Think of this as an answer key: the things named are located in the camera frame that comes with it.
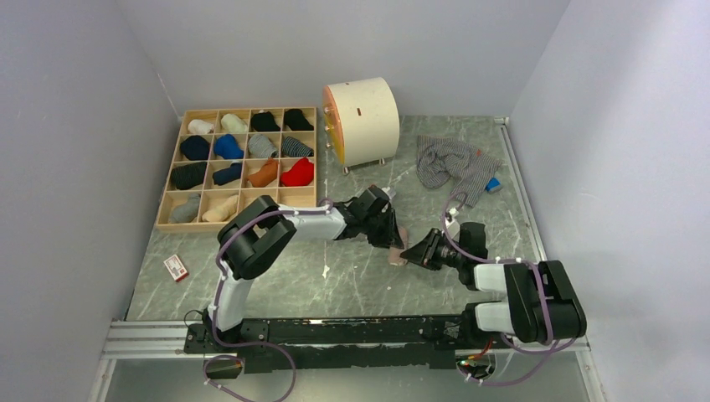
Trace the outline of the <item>pink beige underwear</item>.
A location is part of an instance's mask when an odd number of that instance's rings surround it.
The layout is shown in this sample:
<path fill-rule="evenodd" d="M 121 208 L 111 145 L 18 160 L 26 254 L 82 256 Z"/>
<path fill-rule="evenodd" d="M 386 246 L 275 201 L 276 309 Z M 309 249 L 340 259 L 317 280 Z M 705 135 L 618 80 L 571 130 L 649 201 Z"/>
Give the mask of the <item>pink beige underwear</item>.
<path fill-rule="evenodd" d="M 401 253 L 408 249 L 409 235 L 407 229 L 403 226 L 398 227 L 398 233 L 403 246 L 389 248 L 388 263 L 394 266 L 404 266 L 408 264 L 408 261 L 401 256 Z"/>

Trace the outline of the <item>white rolled sock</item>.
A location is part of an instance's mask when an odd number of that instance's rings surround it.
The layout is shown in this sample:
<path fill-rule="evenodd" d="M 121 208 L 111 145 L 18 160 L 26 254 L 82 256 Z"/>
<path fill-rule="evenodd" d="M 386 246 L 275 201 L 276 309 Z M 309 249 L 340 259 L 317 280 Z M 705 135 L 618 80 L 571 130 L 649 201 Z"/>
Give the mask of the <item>white rolled sock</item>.
<path fill-rule="evenodd" d="M 214 132 L 214 124 L 202 119 L 193 119 L 188 123 L 188 133 L 191 135 L 207 135 Z"/>

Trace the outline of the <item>dark navy rolled sock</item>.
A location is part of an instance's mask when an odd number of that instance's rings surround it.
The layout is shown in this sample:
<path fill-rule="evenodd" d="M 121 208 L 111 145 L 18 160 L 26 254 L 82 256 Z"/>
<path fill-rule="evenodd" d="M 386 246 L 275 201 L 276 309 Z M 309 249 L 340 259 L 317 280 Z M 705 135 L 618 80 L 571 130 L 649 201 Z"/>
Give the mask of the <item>dark navy rolled sock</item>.
<path fill-rule="evenodd" d="M 212 175 L 214 184 L 224 186 L 225 184 L 240 180 L 242 168 L 243 164 L 241 162 L 233 162 L 228 167 L 216 170 Z"/>

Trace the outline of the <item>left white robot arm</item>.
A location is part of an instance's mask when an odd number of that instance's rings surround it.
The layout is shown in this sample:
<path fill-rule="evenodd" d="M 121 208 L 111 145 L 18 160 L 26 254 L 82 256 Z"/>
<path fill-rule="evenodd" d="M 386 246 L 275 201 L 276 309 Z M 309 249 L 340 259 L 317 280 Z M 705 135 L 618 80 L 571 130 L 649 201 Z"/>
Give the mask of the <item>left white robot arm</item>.
<path fill-rule="evenodd" d="M 204 318 L 208 343 L 220 352 L 238 344 L 254 280 L 292 240 L 350 240 L 359 235 L 374 248 L 407 247 L 390 196 L 377 186 L 346 201 L 326 198 L 316 207 L 294 207 L 259 196 L 218 232 L 219 282 Z"/>

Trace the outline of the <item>black ribbed rolled sock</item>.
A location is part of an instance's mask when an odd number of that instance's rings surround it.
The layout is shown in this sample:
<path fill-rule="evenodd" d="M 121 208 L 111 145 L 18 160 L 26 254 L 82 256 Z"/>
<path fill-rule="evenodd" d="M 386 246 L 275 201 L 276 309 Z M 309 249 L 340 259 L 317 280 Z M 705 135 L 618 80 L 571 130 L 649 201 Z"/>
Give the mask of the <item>black ribbed rolled sock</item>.
<path fill-rule="evenodd" d="M 207 166 L 208 163 L 202 161 L 173 167 L 170 172 L 169 183 L 176 190 L 188 190 L 201 185 L 204 182 Z"/>

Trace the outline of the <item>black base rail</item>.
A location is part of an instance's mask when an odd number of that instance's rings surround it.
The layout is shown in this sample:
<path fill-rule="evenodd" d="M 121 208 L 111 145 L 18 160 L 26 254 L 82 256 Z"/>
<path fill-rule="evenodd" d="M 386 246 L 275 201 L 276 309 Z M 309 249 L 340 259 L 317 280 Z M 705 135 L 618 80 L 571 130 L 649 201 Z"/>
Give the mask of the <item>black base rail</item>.
<path fill-rule="evenodd" d="M 248 374 L 276 370 L 426 366 L 453 369 L 483 361 L 501 347 L 494 332 L 468 314 L 348 318 L 246 318 L 213 333 L 208 321 L 188 325 L 183 351 L 205 358 L 232 354 Z"/>

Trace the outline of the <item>blue rolled sock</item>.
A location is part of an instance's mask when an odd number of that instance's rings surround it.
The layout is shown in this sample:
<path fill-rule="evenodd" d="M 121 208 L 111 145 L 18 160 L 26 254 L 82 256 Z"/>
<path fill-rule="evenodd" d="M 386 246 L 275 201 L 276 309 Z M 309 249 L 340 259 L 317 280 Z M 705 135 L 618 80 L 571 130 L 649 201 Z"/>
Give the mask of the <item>blue rolled sock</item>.
<path fill-rule="evenodd" d="M 237 160 L 244 157 L 244 150 L 232 134 L 225 134 L 216 140 L 214 153 L 225 160 Z"/>

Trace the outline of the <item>blue small object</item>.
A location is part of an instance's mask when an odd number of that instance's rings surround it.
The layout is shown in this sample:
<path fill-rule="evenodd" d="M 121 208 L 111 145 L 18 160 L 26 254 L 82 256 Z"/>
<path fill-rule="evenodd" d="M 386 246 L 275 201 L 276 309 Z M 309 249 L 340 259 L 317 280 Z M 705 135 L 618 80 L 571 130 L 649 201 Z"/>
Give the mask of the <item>blue small object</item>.
<path fill-rule="evenodd" d="M 491 178 L 491 180 L 487 183 L 485 186 L 485 191 L 487 193 L 496 193 L 500 191 L 502 188 L 502 184 L 497 178 Z"/>

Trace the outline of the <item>black rolled sock right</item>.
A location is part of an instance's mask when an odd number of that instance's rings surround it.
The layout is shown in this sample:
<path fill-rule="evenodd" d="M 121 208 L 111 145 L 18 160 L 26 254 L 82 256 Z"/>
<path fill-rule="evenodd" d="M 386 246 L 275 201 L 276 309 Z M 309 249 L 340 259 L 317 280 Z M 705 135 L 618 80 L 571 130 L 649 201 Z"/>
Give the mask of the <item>black rolled sock right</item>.
<path fill-rule="evenodd" d="M 308 121 L 302 109 L 288 109 L 284 112 L 284 125 L 291 131 L 313 131 L 314 126 Z"/>

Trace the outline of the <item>cream rolled sock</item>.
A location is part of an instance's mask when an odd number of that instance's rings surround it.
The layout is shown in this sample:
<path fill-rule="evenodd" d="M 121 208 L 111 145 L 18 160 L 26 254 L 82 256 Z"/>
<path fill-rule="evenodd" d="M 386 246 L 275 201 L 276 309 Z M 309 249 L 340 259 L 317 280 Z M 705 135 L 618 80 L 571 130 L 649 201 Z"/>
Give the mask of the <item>cream rolled sock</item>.
<path fill-rule="evenodd" d="M 234 113 L 224 114 L 220 119 L 222 131 L 230 134 L 246 133 L 249 130 L 249 125 L 241 117 Z"/>

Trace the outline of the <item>grey striped underwear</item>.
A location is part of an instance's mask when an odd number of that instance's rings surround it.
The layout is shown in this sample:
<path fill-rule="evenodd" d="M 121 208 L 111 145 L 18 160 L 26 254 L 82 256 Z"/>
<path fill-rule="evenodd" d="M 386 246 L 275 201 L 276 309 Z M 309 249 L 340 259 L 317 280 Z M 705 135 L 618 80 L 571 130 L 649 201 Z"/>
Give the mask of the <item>grey striped underwear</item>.
<path fill-rule="evenodd" d="M 451 195 L 474 207 L 501 161 L 479 147 L 453 137 L 417 137 L 416 174 L 425 188 L 440 188 L 454 181 Z"/>

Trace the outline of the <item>light grey rolled sock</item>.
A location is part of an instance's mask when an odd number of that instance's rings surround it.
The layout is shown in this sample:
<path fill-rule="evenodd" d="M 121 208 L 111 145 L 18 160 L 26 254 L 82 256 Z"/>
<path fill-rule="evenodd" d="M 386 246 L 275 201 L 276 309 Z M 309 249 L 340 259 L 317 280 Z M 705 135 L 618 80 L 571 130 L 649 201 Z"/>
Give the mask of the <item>light grey rolled sock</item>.
<path fill-rule="evenodd" d="M 169 224 L 186 224 L 196 219 L 198 216 L 201 196 L 199 193 L 192 193 L 187 201 L 175 207 L 168 218 Z"/>

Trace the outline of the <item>red white small card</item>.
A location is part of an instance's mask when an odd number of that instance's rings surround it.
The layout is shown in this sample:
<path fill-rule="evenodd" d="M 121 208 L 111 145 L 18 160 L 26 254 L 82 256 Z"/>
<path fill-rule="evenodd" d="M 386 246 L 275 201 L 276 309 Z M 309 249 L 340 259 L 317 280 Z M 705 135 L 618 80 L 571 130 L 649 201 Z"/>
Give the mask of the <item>red white small card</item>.
<path fill-rule="evenodd" d="M 163 265 L 175 282 L 180 282 L 189 276 L 188 269 L 177 255 L 166 258 Z"/>

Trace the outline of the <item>red rolled sock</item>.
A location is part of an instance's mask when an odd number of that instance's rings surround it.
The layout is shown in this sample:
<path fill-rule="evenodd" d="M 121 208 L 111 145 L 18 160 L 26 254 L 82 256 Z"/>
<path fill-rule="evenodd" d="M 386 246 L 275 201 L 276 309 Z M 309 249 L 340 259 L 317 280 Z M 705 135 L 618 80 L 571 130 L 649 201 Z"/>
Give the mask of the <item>red rolled sock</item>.
<path fill-rule="evenodd" d="M 295 162 L 280 176 L 281 187 L 305 187 L 311 184 L 315 177 L 315 165 L 306 157 Z"/>

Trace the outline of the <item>wooden compartment tray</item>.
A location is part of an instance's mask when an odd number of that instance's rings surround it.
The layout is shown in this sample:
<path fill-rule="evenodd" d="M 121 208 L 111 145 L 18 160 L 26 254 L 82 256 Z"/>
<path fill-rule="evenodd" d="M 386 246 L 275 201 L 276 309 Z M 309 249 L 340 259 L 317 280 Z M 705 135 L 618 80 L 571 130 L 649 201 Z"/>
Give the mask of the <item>wooden compartment tray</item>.
<path fill-rule="evenodd" d="M 219 231 L 263 195 L 316 206 L 317 119 L 300 106 L 185 111 L 156 228 Z"/>

